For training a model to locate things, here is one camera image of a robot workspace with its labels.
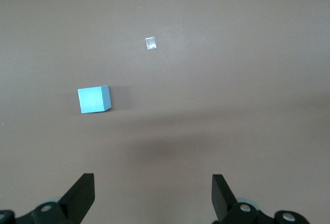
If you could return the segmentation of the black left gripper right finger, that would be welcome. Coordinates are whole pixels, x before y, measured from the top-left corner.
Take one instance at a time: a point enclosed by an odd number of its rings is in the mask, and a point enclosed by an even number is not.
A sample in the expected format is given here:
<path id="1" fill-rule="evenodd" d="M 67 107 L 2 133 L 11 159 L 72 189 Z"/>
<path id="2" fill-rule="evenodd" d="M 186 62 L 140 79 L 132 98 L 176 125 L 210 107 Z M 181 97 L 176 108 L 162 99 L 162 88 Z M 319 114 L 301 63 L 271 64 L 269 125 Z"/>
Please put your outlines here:
<path id="1" fill-rule="evenodd" d="M 239 202 L 223 175 L 212 176 L 211 199 L 217 216 L 214 223 L 308 223 L 297 212 L 281 210 L 270 217 L 246 201 Z"/>

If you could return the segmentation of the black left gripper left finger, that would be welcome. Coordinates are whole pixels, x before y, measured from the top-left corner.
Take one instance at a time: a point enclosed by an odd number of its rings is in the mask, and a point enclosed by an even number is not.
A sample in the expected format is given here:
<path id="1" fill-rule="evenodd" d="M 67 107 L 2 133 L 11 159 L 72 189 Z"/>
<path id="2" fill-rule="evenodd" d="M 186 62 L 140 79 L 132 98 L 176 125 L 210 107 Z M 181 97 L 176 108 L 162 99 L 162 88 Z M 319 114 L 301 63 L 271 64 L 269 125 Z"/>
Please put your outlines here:
<path id="1" fill-rule="evenodd" d="M 94 200 L 94 174 L 85 173 L 57 202 L 43 203 L 15 223 L 81 223 Z"/>

